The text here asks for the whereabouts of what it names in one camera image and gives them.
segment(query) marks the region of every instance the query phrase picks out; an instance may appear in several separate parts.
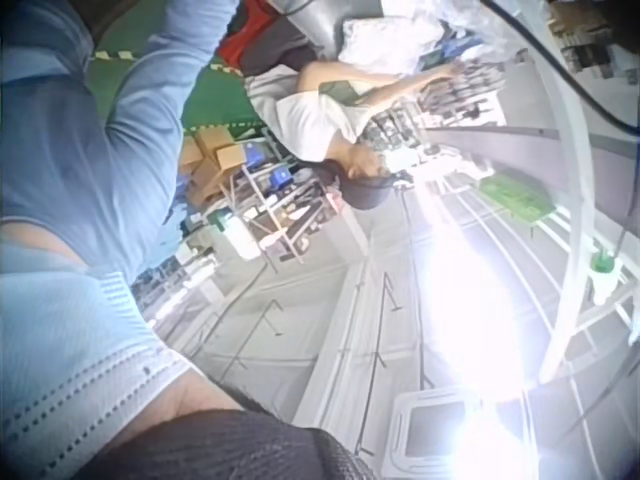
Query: fabric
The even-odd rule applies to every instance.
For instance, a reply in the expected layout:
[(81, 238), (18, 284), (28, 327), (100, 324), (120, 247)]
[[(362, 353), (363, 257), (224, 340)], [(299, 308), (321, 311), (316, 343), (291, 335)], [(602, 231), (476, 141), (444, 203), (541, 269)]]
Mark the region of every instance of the fabric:
[(20, 2), (3, 19), (2, 221), (40, 225), (130, 284), (173, 198), (183, 105), (237, 3), (168, 2), (103, 125), (80, 18), (63, 0)]
[(385, 17), (347, 20), (338, 59), (360, 70), (412, 75), (421, 56), (442, 37), (440, 23), (430, 18)]
[(240, 58), (245, 77), (255, 77), (278, 65), (299, 72), (317, 60), (317, 55), (304, 36), (287, 17), (279, 17), (249, 45)]
[(0, 243), (0, 445), (22, 479), (68, 479), (191, 364), (121, 274)]
[(191, 368), (127, 285), (174, 195), (183, 104), (236, 5), (170, 0), (106, 125), (69, 5), (24, 0), (3, 18), (2, 221), (46, 228), (89, 265), (0, 243), (1, 457), (20, 478), (69, 478)]
[(336, 132), (355, 143), (371, 109), (346, 107), (317, 91), (296, 93), (297, 81), (298, 73), (285, 65), (246, 80), (251, 104), (285, 148), (301, 160), (322, 162)]
[(265, 414), (211, 411), (159, 425), (88, 465), (73, 480), (373, 479), (321, 430)]

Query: metal frame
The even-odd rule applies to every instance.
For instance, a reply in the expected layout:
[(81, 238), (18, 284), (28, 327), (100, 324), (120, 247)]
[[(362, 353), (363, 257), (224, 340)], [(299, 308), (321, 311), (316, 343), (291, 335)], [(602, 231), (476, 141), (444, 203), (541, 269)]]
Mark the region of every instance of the metal frame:
[[(283, 163), (287, 162), (290, 158), (293, 158), (293, 156), (289, 155), (286, 157), (283, 157), (280, 154), (280, 151), (278, 149), (278, 146), (276, 144), (276, 142), (273, 140), (273, 138), (271, 138), (268, 130), (266, 128), (263, 128), (261, 133), (264, 135), (264, 138), (259, 138), (259, 139), (253, 139), (253, 140), (243, 140), (239, 143), (248, 143), (248, 142), (261, 142), (261, 143), (265, 143), (269, 146), (269, 149), (271, 150), (271, 152), (273, 153), (273, 155), (276, 157), (277, 159), (277, 163), (269, 165), (266, 168), (263, 168), (261, 170), (259, 170), (258, 172), (254, 172), (251, 173), (249, 171), (249, 169), (243, 165), (240, 169), (239, 172), (234, 173), (233, 175), (231, 175), (230, 179), (229, 179), (229, 188), (227, 189), (224, 185), (221, 185), (221, 190), (222, 193), (224, 194), (224, 196), (227, 199), (227, 202), (229, 204), (229, 208), (231, 209), (231, 211), (233, 212), (233, 214), (240, 219), (240, 221), (243, 223), (243, 225), (245, 226), (245, 228), (247, 229), (247, 231), (249, 232), (249, 234), (251, 235), (251, 238), (253, 238), (254, 242), (256, 243), (256, 245), (258, 245), (258, 247), (260, 248), (260, 252), (261, 255), (264, 257), (265, 261), (271, 266), (271, 268), (274, 270), (275, 273), (278, 273), (278, 269), (275, 266), (275, 263), (273, 262), (273, 260), (269, 257), (269, 255), (260, 247), (260, 242), (256, 239), (255, 235), (251, 232), (251, 229), (248, 226), (248, 223), (255, 225), (257, 228), (263, 230), (264, 232), (268, 233), (268, 234), (277, 234), (277, 233), (282, 233), (282, 235), (280, 236), (280, 238), (278, 239), (278, 241), (284, 242), (287, 246), (287, 248), (289, 249), (289, 251), (291, 251), (291, 253), (295, 256), (295, 258), (298, 260), (298, 262), (300, 262), (301, 264), (304, 263), (302, 257), (300, 256), (300, 254), (298, 253), (296, 247), (295, 247), (295, 242), (298, 240), (298, 238), (300, 237), (300, 235), (302, 235), (307, 228), (309, 228), (309, 226), (311, 225), (311, 223), (313, 223), (313, 221), (315, 221), (315, 219), (318, 217), (318, 215), (322, 212), (322, 210), (324, 209), (324, 207), (326, 206), (326, 203), (323, 199), (320, 199), (320, 202), (322, 202), (322, 206), (320, 206), (318, 208), (318, 210), (316, 212), (314, 212), (314, 214), (311, 216), (311, 218), (309, 218), (304, 225), (295, 233), (295, 235), (289, 236), (287, 229), (285, 227), (282, 226), (282, 224), (280, 223), (280, 221), (278, 220), (275, 212), (277, 209), (287, 205), (293, 198), (295, 198), (296, 194), (300, 193), (301, 191), (307, 189), (308, 187), (312, 186), (314, 183), (318, 183), (318, 179), (317, 178), (311, 178), (308, 181), (306, 181), (304, 184), (297, 186), (296, 189), (290, 193), (289, 195), (285, 196), (284, 198), (282, 198), (281, 200), (279, 200), (275, 205), (269, 205), (267, 203), (266, 198), (264, 197), (264, 195), (262, 194), (262, 191), (260, 190), (260, 187), (258, 186), (257, 182), (256, 182), (256, 178), (261, 177), (263, 175), (267, 175), (270, 174), (271, 172), (273, 172), (276, 168), (278, 168), (279, 166), (282, 166)], [(246, 208), (242, 208), (239, 209), (237, 203), (236, 203), (236, 181), (241, 182), (241, 181), (246, 181), (247, 184), (253, 189), (253, 194), (258, 198), (259, 200), (259, 205), (265, 209), (265, 211), (267, 212), (267, 215), (269, 215), (269, 218), (271, 219), (271, 221), (273, 222), (273, 224), (275, 225), (276, 229), (275, 231), (272, 231), (271, 229), (260, 225), (258, 222), (254, 221), (253, 219), (247, 220), (244, 217), (244, 213), (247, 210)]]
[[(519, 4), (522, 20), (531, 32), (566, 65), (542, 15), (539, 3), (520, 0)], [(589, 131), (580, 98), (539, 54), (532, 55), (549, 98), (553, 100), (551, 105), (560, 132), (571, 192), (571, 250), (553, 335), (539, 374), (540, 382), (546, 383), (554, 378), (564, 358), (580, 314), (588, 281), (590, 246), (593, 244), (595, 194)]]

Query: shelf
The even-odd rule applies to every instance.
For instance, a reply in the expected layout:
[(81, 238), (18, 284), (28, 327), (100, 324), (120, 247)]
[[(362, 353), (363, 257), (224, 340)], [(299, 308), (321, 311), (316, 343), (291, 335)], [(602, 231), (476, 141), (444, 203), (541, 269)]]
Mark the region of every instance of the shelf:
[(323, 210), (323, 206), (324, 205), (323, 205), (322, 201), (318, 201), (316, 203), (313, 203), (311, 205), (311, 207), (312, 207), (311, 213), (307, 213), (307, 215), (306, 215), (306, 216), (308, 216), (308, 218), (305, 219), (305, 217), (302, 217), (300, 219), (300, 223), (299, 224), (294, 223), (292, 225), (292, 228), (285, 233), (285, 236), (289, 239), (289, 241), (292, 244), (296, 243), (296, 241), (302, 236), (302, 234), (304, 234), (304, 232), (307, 231), (307, 229), (316, 220), (316, 218), (318, 218), (318, 215), (320, 215), (320, 213)]
[(295, 198), (296, 195), (301, 195), (303, 193), (303, 190), (308, 188), (315, 181), (315, 178), (307, 180), (302, 185), (296, 187), (291, 193), (278, 200), (277, 203), (274, 203), (270, 208), (272, 210), (276, 210), (284, 205), (287, 205), (293, 198)]

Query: metal shelf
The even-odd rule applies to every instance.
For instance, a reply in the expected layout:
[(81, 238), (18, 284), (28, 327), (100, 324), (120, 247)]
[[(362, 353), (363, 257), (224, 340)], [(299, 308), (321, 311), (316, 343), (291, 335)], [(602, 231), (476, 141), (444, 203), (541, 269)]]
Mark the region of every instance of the metal shelf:
[(322, 210), (324, 207), (323, 202), (318, 201), (316, 205), (317, 205), (316, 210), (311, 214), (311, 216), (307, 220), (305, 220), (304, 223), (301, 224), (300, 227), (295, 228), (293, 233), (287, 230), (287, 232), (285, 233), (285, 237), (287, 237), (287, 239), (289, 240), (289, 243), (294, 244), (300, 238), (300, 236), (302, 236), (302, 234), (307, 231), (307, 229), (311, 226), (311, 224), (318, 218), (318, 215), (322, 213)]

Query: bright light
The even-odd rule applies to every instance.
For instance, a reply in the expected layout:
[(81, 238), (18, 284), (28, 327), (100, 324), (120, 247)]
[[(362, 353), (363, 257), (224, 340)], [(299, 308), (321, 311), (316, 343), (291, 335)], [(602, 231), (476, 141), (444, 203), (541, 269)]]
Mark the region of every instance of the bright light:
[(480, 396), (516, 398), (524, 379), (511, 299), (492, 268), (455, 229), (437, 234), (429, 307), (444, 357)]
[(208, 263), (204, 267), (196, 270), (189, 280), (184, 282), (186, 288), (194, 288), (204, 282), (215, 272), (216, 266), (213, 263)]
[(478, 413), (461, 428), (453, 455), (455, 480), (522, 480), (528, 465), (524, 446), (495, 414)]
[(169, 315), (173, 311), (173, 309), (176, 308), (176, 305), (178, 305), (182, 301), (182, 299), (187, 296), (188, 292), (188, 289), (183, 288), (173, 297), (167, 300), (164, 305), (162, 305), (156, 312), (156, 319), (163, 320), (167, 315)]

